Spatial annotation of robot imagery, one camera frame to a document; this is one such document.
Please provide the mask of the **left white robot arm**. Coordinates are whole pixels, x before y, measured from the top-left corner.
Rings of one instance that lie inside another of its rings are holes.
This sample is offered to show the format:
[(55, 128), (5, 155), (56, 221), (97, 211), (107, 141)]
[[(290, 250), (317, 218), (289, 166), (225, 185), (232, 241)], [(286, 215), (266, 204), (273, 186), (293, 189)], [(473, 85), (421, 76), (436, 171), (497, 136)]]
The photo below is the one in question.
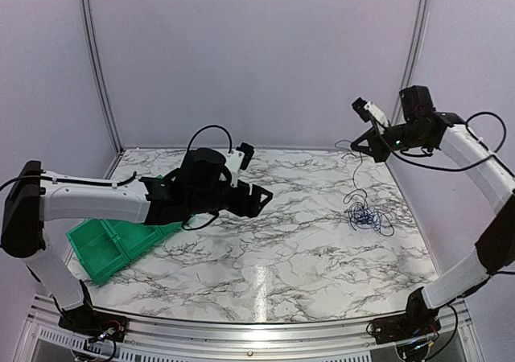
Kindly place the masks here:
[(240, 178), (254, 148), (242, 143), (226, 154), (212, 148), (187, 147), (180, 166), (162, 178), (132, 174), (114, 181), (45, 171), (39, 161), (27, 162), (19, 176), (2, 187), (4, 201), (1, 247), (23, 261), (55, 297), (72, 323), (85, 334), (101, 328), (87, 289), (70, 273), (44, 238), (47, 221), (67, 219), (120, 220), (150, 226), (186, 224), (191, 217), (220, 212), (255, 218), (273, 199), (271, 191)]

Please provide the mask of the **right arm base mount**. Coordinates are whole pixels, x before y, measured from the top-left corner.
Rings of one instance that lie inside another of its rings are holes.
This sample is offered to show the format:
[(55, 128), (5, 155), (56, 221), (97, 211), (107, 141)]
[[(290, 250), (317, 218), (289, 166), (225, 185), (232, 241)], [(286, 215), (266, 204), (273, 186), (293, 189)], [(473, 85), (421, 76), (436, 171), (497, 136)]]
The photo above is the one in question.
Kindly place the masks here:
[(399, 314), (375, 318), (365, 331), (375, 339), (376, 344), (384, 344), (435, 334), (440, 329), (440, 321), (435, 317), (416, 319), (412, 323), (405, 314)]

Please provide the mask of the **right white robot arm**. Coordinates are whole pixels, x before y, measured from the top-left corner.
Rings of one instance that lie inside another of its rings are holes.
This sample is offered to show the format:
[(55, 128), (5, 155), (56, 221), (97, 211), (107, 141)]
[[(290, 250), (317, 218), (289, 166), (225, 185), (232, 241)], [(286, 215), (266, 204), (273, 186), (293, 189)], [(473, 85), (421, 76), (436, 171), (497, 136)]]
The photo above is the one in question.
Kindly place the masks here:
[(412, 292), (404, 313), (374, 319), (372, 334), (380, 342), (419, 336), (438, 327), (441, 308), (474, 294), (494, 275), (514, 262), (514, 173), (472, 132), (456, 113), (439, 112), (428, 87), (414, 85), (399, 93), (404, 123), (392, 125), (371, 101), (357, 98), (352, 109), (371, 127), (351, 144), (352, 150), (375, 162), (389, 156), (403, 161), (410, 149), (440, 150), (467, 174), (488, 201), (495, 217), (472, 252), (427, 286)]

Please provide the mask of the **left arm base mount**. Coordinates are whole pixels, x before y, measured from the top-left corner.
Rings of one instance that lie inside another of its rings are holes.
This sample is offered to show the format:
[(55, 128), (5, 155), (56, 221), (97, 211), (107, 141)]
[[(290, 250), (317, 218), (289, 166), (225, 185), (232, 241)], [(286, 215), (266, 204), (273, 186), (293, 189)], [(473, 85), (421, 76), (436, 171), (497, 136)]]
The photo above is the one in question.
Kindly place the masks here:
[(128, 326), (128, 318), (122, 315), (113, 315), (107, 312), (95, 311), (92, 317), (68, 318), (61, 316), (58, 322), (60, 328), (73, 331), (78, 334), (88, 335), (97, 338), (110, 328), (114, 333), (109, 335), (110, 339), (120, 343), (124, 340)]

